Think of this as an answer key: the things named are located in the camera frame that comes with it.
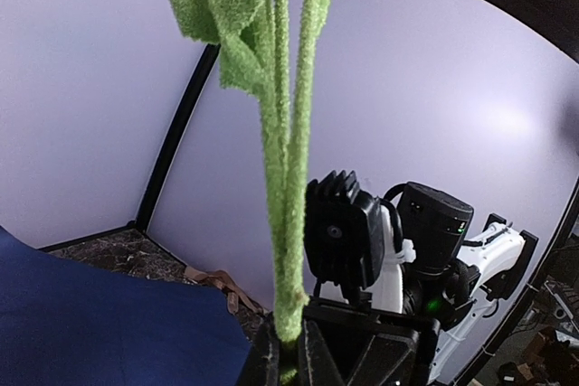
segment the brown box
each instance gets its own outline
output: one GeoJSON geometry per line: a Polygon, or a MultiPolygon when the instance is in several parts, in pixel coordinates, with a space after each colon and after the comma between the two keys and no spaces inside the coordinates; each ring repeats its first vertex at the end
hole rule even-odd
{"type": "Polygon", "coordinates": [[[523,376],[523,378],[525,379],[525,381],[531,381],[533,380],[533,373],[531,372],[531,368],[526,364],[523,363],[522,365],[519,365],[517,367],[517,370],[521,373],[521,375],[523,376]]]}
{"type": "Polygon", "coordinates": [[[541,353],[541,350],[543,350],[545,345],[550,341],[549,336],[551,335],[553,335],[552,327],[546,327],[535,335],[522,354],[523,361],[525,361],[527,365],[542,363],[545,360],[545,358],[539,356],[539,353],[541,353]]]}

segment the black mount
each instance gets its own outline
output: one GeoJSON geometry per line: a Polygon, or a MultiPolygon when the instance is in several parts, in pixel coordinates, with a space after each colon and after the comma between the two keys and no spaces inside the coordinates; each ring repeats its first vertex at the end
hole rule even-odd
{"type": "MultiPolygon", "coordinates": [[[[487,224],[485,225],[485,230],[494,222],[502,224],[507,223],[505,219],[497,214],[491,214],[487,220],[487,224]]],[[[489,301],[499,298],[502,298],[503,300],[510,298],[517,289],[518,284],[523,279],[528,265],[533,258],[539,238],[528,231],[521,231],[519,234],[523,240],[525,240],[525,246],[523,247],[521,254],[518,256],[515,265],[509,270],[498,273],[485,284],[484,289],[487,292],[487,300],[489,301]]]]}
{"type": "Polygon", "coordinates": [[[428,382],[440,325],[312,297],[304,309],[297,356],[283,354],[269,315],[237,386],[277,386],[280,367],[294,359],[300,386],[412,385],[428,382]]]}

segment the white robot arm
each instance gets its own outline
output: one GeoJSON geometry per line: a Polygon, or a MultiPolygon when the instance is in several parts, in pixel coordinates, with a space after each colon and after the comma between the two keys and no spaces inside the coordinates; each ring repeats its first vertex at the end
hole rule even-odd
{"type": "MultiPolygon", "coordinates": [[[[479,288],[485,287],[496,276],[511,270],[520,258],[525,239],[505,224],[491,223],[486,231],[470,241],[473,246],[462,246],[458,259],[468,266],[476,266],[480,277],[470,291],[473,296],[479,288]]],[[[451,330],[443,332],[439,341],[436,356],[432,363],[430,382],[441,374],[442,368],[468,336],[476,323],[498,308],[498,298],[493,301],[476,299],[469,314],[451,330]]]]}
{"type": "Polygon", "coordinates": [[[475,324],[513,295],[538,243],[496,214],[465,240],[473,214],[465,202],[414,182],[377,198],[360,189],[354,172],[312,181],[304,244],[318,278],[314,296],[347,301],[358,312],[438,320],[441,335],[429,356],[434,382],[475,324]],[[325,282],[334,286],[320,293],[325,282]]]}

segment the blue fabric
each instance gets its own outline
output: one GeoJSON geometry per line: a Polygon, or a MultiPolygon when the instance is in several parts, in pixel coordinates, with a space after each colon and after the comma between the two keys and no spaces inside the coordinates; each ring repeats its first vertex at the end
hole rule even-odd
{"type": "Polygon", "coordinates": [[[250,344],[220,291],[32,249],[0,227],[0,385],[233,385],[250,344]]]}

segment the curved white wall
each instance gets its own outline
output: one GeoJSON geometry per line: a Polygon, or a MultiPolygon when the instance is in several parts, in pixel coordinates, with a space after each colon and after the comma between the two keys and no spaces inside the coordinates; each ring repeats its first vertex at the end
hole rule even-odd
{"type": "MultiPolygon", "coordinates": [[[[300,3],[291,2],[295,49],[300,3]]],[[[430,184],[475,207],[472,232],[498,212],[535,233],[538,259],[579,169],[558,136],[563,101],[579,87],[573,61],[481,0],[334,0],[318,47],[310,177],[355,169],[375,194],[408,180],[430,184]]],[[[215,69],[150,232],[271,306],[257,104],[218,81],[215,69]]],[[[440,380],[500,318],[473,331],[440,380]]]]}
{"type": "Polygon", "coordinates": [[[168,0],[0,0],[0,225],[39,247],[134,219],[203,48],[168,0]]]}

